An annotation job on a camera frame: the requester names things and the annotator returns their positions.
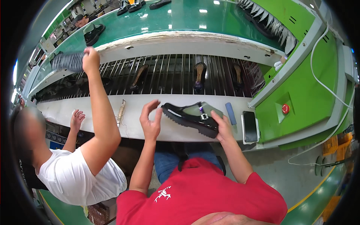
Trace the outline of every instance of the metal bars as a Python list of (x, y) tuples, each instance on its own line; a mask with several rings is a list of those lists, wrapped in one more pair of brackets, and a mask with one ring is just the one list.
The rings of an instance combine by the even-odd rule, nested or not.
[[(205, 63), (204, 89), (196, 93), (193, 86), (197, 79), (194, 66)], [(236, 90), (233, 85), (234, 64), (240, 65), (243, 88)], [(100, 65), (100, 75), (108, 95), (125, 94), (204, 94), (238, 97), (253, 97), (254, 74), (247, 71), (251, 62), (212, 55), (171, 54), (150, 55), (122, 59)], [(146, 74), (142, 74), (139, 91), (130, 90), (139, 69), (148, 64)], [(50, 102), (68, 98), (89, 96), (87, 76), (84, 72), (74, 73), (54, 82), (40, 92), (39, 102)]]

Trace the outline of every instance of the blue foam roller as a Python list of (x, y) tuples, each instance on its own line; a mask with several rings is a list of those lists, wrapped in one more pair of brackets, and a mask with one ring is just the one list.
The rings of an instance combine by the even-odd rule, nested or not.
[(230, 102), (226, 103), (225, 107), (229, 114), (229, 119), (230, 119), (231, 125), (236, 125), (235, 114), (234, 114), (233, 107), (231, 106), (231, 103)]

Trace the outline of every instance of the fluorescent light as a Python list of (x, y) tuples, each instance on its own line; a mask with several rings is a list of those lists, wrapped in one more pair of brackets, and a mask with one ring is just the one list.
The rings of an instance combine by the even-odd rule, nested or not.
[(14, 89), (13, 96), (11, 97), (11, 102), (14, 103), (16, 97), (16, 88)]
[(16, 76), (18, 74), (18, 60), (16, 60), (15, 66), (14, 66), (14, 72), (13, 72), (13, 81), (14, 85), (16, 84)]
[(34, 49), (34, 51), (32, 51), (32, 54), (31, 54), (30, 59), (29, 59), (29, 62), (31, 61), (32, 57), (34, 56), (35, 50), (36, 50), (36, 49)]
[(68, 6), (70, 5), (70, 3), (72, 2), (73, 0), (71, 0), (68, 4), (66, 4), (64, 6), (64, 8), (62, 8), (62, 10), (60, 10), (60, 12), (53, 18), (53, 20), (50, 22), (50, 24), (48, 25), (48, 27), (45, 29), (44, 33), (42, 34), (42, 37), (45, 35), (45, 33), (48, 31), (49, 27), (51, 26), (51, 24), (53, 24), (53, 22), (56, 20), (56, 18), (62, 13), (62, 11)]

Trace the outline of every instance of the jeans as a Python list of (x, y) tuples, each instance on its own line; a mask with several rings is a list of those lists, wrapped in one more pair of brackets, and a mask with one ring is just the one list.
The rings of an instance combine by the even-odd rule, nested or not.
[[(179, 157), (171, 150), (170, 142), (157, 142), (154, 156), (155, 170), (161, 184), (163, 184), (173, 172), (180, 161)], [(200, 157), (216, 165), (222, 170), (216, 158), (214, 150), (209, 143), (185, 143), (185, 152), (189, 159)]]

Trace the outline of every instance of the shoe buckle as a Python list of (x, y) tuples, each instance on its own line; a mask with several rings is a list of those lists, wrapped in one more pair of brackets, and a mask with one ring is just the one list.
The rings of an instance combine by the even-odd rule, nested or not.
[(207, 119), (209, 119), (209, 116), (204, 112), (202, 106), (199, 107), (199, 110), (200, 110), (200, 113), (201, 113), (201, 115), (200, 115), (201, 120), (207, 120)]

